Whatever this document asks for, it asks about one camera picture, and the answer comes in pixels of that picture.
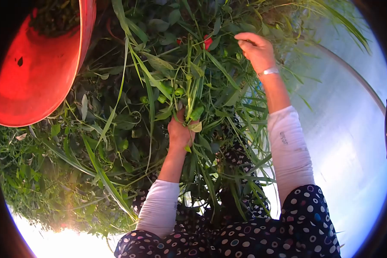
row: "green vegetation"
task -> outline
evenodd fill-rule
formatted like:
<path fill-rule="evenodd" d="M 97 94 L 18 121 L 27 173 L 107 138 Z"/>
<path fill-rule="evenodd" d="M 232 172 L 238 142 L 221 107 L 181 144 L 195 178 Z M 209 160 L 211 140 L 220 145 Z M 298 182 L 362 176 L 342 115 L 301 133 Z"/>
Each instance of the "green vegetation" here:
<path fill-rule="evenodd" d="M 346 1 L 322 0 L 112 0 L 100 13 L 86 60 L 66 100 L 45 120 L 21 128 L 0 126 L 0 177 L 14 211 L 55 231 L 63 227 L 107 236 L 127 232 L 137 216 L 130 208 L 139 189 L 151 185 L 167 154 L 167 124 L 186 106 L 186 123 L 198 132 L 181 176 L 181 193 L 218 213 L 219 192 L 230 187 L 238 208 L 251 181 L 275 182 L 264 92 L 233 36 L 250 31 L 274 45 L 285 80 L 303 75 L 287 63 L 304 52 L 314 31 L 308 19 L 343 24 L 368 51 L 354 17 L 341 15 Z M 293 60 L 287 58 L 292 54 Z M 234 126 L 240 117 L 242 128 Z M 221 127 L 234 129 L 224 136 Z M 254 164 L 230 169 L 220 150 L 240 137 Z"/>

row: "woman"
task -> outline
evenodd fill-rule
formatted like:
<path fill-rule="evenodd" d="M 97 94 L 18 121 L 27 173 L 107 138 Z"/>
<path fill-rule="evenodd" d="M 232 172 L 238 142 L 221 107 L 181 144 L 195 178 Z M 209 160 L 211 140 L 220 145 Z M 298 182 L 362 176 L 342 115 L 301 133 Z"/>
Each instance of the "woman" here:
<path fill-rule="evenodd" d="M 221 198 L 226 208 L 221 229 L 211 223 L 210 210 L 203 216 L 183 211 L 177 198 L 184 147 L 191 145 L 195 133 L 172 118 L 168 125 L 169 152 L 161 172 L 144 200 L 136 230 L 119 240 L 115 257 L 340 257 L 326 200 L 314 182 L 298 114 L 275 68 L 272 45 L 252 33 L 240 33 L 235 38 L 267 96 L 269 141 L 282 206 L 280 219 L 270 219 L 264 207 L 251 198 L 243 200 L 248 206 L 248 221 L 234 214 L 236 207 L 229 207 L 229 197 L 225 197 L 227 201 Z M 177 115 L 183 121 L 183 111 Z M 225 151 L 225 158 L 233 165 L 249 163 L 239 155 L 240 144 L 234 144 L 234 148 Z M 248 171 L 251 167 L 242 168 Z"/>

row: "harvested peppers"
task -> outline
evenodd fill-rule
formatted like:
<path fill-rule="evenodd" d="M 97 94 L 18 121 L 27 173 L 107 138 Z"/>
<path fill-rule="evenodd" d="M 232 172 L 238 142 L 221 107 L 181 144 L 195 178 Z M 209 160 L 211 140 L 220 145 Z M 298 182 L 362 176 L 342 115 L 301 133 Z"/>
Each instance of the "harvested peppers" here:
<path fill-rule="evenodd" d="M 189 116 L 189 118 L 191 120 L 193 120 L 193 121 L 196 121 L 196 120 L 198 120 L 201 117 L 203 111 L 204 111 L 204 107 L 203 106 L 197 107 L 196 109 L 194 109 L 192 111 L 191 116 Z"/>

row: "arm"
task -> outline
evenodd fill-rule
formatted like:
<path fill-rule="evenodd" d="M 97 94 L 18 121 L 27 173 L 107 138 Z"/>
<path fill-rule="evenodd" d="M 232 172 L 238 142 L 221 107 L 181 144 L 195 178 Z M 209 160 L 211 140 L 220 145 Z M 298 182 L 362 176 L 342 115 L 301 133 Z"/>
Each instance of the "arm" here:
<path fill-rule="evenodd" d="M 235 38 L 244 56 L 251 61 L 267 96 L 269 141 L 282 206 L 293 189 L 315 184 L 310 153 L 283 80 L 279 74 L 264 74 L 264 70 L 276 66 L 272 44 L 253 33 L 240 33 Z"/>
<path fill-rule="evenodd" d="M 179 121 L 184 121 L 184 109 L 177 113 Z M 184 164 L 185 146 L 191 146 L 195 139 L 195 132 L 174 117 L 168 125 L 169 151 L 160 170 L 160 174 L 143 203 L 139 213 L 137 230 L 145 230 L 154 233 L 158 237 L 165 237 L 172 233 L 176 208 L 179 196 L 179 179 Z"/>

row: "red bucket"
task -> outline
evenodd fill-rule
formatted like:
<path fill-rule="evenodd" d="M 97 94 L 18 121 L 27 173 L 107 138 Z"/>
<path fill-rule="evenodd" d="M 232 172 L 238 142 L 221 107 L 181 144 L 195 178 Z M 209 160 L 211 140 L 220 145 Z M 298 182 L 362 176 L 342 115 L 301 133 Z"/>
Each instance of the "red bucket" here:
<path fill-rule="evenodd" d="M 0 125 L 28 126 L 49 116 L 66 98 L 89 47 L 95 0 L 79 0 L 80 28 L 47 38 L 21 25 L 0 71 Z"/>

